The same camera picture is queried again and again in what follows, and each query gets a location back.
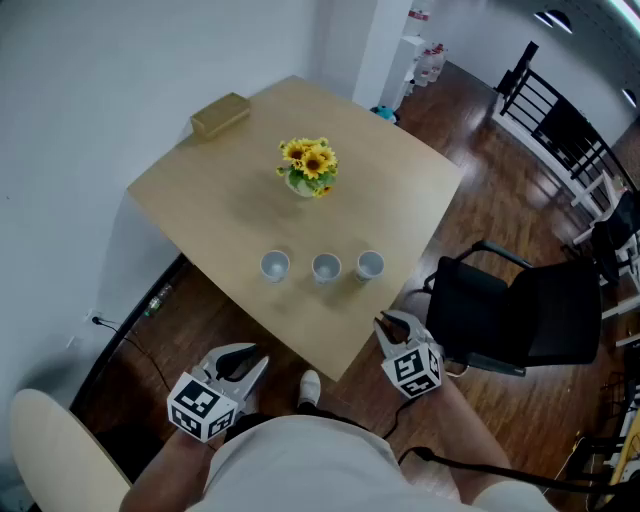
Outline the black office chair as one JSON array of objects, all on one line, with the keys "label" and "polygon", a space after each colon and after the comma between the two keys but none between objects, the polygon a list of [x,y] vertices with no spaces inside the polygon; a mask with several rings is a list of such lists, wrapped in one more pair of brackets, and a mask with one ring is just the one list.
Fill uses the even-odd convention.
[{"label": "black office chair", "polygon": [[[466,263],[489,252],[520,267],[512,283]],[[602,322],[595,264],[586,258],[534,267],[485,240],[443,256],[425,279],[426,328],[443,357],[467,367],[523,377],[541,366],[588,365]]]}]

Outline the group of clear water bottles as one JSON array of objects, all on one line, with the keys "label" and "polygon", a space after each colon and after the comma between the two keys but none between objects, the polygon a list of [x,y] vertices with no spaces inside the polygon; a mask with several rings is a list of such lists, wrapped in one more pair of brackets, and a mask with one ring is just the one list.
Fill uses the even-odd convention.
[{"label": "group of clear water bottles", "polygon": [[416,64],[414,72],[415,84],[426,87],[439,78],[446,63],[447,50],[442,43],[437,43],[423,52]]}]

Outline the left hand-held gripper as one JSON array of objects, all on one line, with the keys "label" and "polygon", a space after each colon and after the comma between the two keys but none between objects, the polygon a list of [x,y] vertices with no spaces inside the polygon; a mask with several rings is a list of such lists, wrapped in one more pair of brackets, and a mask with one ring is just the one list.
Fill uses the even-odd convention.
[{"label": "left hand-held gripper", "polygon": [[270,358],[253,358],[254,343],[216,347],[189,373],[184,372],[167,398],[169,421],[191,437],[208,442],[233,425],[247,404]]}]

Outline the white shelf rack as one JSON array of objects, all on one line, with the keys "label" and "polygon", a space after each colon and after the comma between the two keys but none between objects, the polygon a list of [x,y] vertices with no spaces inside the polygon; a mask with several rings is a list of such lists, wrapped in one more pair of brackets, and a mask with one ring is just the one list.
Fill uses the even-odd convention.
[{"label": "white shelf rack", "polygon": [[[626,194],[631,192],[620,176],[600,173],[588,186],[580,190],[571,200],[571,207],[583,206],[592,210],[593,220],[589,227],[573,239],[574,246],[587,241],[593,227],[598,222],[611,220],[616,209],[622,204]],[[632,283],[632,293],[602,312],[602,320],[608,320],[632,311],[640,312],[640,229],[633,232],[614,250],[614,263],[620,278],[628,278]]]}]

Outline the grey cup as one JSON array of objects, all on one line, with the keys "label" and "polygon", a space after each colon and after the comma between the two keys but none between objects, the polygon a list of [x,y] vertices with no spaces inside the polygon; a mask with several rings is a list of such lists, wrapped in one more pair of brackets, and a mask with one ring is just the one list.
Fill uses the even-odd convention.
[{"label": "grey cup", "polygon": [[260,270],[270,283],[280,283],[288,275],[290,259],[288,255],[279,250],[267,252],[261,259]]},{"label": "grey cup", "polygon": [[356,265],[356,278],[361,281],[370,281],[380,277],[385,268],[384,257],[372,250],[362,252]]},{"label": "grey cup", "polygon": [[312,274],[318,285],[324,285],[336,280],[342,270],[340,259],[331,253],[322,253],[312,261]]}]

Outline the white cabinet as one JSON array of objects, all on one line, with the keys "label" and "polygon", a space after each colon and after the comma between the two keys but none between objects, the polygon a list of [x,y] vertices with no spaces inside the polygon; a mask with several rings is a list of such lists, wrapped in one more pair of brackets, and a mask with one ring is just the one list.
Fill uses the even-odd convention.
[{"label": "white cabinet", "polygon": [[425,50],[426,41],[419,36],[402,36],[394,55],[380,105],[397,110],[414,78],[417,62]]}]

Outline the flat wooden box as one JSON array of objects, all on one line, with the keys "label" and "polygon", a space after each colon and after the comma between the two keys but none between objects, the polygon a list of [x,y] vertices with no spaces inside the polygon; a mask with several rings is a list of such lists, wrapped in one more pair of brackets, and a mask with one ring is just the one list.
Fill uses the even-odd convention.
[{"label": "flat wooden box", "polygon": [[250,101],[229,93],[190,117],[193,132],[204,140],[215,138],[250,113]]}]

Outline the person's white shirt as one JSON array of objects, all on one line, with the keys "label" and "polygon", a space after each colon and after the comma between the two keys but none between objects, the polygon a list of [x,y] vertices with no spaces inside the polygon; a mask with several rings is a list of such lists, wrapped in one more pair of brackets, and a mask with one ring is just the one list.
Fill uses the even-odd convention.
[{"label": "person's white shirt", "polygon": [[227,441],[188,512],[556,512],[507,480],[469,505],[410,484],[389,444],[348,423],[283,416]]}]

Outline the yellow board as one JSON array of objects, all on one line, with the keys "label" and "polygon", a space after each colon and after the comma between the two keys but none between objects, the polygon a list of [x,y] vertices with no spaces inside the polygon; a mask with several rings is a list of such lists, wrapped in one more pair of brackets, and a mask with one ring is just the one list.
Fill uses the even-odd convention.
[{"label": "yellow board", "polygon": [[618,464],[610,480],[611,485],[626,483],[640,474],[640,433],[629,433],[619,454]]}]

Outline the white flower vase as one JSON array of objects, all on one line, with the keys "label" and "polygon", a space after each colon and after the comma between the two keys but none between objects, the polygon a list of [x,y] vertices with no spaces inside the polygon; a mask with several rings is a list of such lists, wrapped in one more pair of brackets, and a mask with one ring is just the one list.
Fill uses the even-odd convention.
[{"label": "white flower vase", "polygon": [[286,185],[298,196],[303,198],[312,198],[314,196],[314,189],[303,178],[297,179],[291,172],[287,172],[284,180]]}]

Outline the person's right forearm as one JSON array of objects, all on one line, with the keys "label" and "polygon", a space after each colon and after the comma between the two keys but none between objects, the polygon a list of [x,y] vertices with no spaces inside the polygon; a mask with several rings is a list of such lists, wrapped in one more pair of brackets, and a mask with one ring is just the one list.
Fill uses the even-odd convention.
[{"label": "person's right forearm", "polygon": [[[503,448],[448,375],[442,377],[441,386],[427,398],[434,407],[433,424],[445,458],[511,468]],[[465,504],[472,504],[484,490],[504,480],[501,476],[457,468],[452,468],[451,474]]]}]

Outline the yellow sunflower bouquet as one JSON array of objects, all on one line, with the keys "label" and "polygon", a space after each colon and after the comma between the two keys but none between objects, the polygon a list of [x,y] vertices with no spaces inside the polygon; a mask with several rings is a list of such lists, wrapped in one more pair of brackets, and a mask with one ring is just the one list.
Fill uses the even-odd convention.
[{"label": "yellow sunflower bouquet", "polygon": [[276,168],[278,176],[284,179],[291,172],[297,179],[303,178],[314,189],[312,198],[322,198],[332,190],[339,160],[327,138],[292,138],[281,141],[279,150],[284,164]]}]

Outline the green plastic bottle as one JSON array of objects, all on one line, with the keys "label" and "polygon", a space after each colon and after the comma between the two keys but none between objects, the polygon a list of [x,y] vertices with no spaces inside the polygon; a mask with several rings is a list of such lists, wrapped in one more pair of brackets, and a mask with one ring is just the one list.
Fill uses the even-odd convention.
[{"label": "green plastic bottle", "polygon": [[172,286],[167,283],[165,284],[149,301],[146,309],[144,310],[145,317],[154,316],[162,307],[167,297],[173,291]]}]

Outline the person's white shoe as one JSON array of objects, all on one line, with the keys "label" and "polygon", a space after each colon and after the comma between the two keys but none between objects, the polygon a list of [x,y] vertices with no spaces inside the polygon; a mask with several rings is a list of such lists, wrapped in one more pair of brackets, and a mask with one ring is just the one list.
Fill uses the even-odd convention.
[{"label": "person's white shoe", "polygon": [[307,370],[299,382],[298,406],[309,404],[316,407],[321,396],[321,381],[315,370]]}]

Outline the person's left forearm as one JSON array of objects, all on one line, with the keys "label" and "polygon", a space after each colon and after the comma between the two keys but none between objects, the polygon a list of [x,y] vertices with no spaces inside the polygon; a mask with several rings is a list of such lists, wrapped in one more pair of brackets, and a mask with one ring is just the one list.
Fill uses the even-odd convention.
[{"label": "person's left forearm", "polygon": [[176,430],[126,493],[119,512],[186,512],[202,500],[215,452]]}]

